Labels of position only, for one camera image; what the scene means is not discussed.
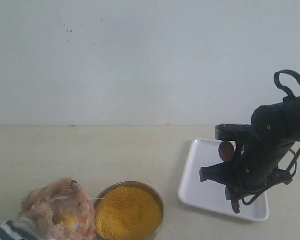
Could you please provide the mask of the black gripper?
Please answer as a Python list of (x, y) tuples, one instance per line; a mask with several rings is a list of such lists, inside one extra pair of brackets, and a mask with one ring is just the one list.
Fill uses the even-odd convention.
[(200, 182), (213, 181), (226, 185), (228, 200), (242, 200), (253, 196), (258, 198), (270, 188), (289, 185), (294, 177), (292, 160), (287, 169), (280, 169), (280, 161), (291, 152), (295, 141), (281, 138), (279, 132), (270, 129), (265, 137), (258, 139), (249, 124), (220, 124), (215, 127), (215, 139), (236, 143), (232, 159), (216, 165), (202, 167), (199, 171)]

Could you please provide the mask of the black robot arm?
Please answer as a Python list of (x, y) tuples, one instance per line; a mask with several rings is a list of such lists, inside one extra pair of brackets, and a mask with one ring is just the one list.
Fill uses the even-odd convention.
[(292, 146), (300, 143), (300, 96), (260, 106), (253, 112), (251, 124), (217, 125), (215, 138), (235, 142), (236, 150), (230, 161), (202, 167), (201, 182), (222, 184), (238, 199), (289, 184), (293, 178), (290, 171), (278, 165)]

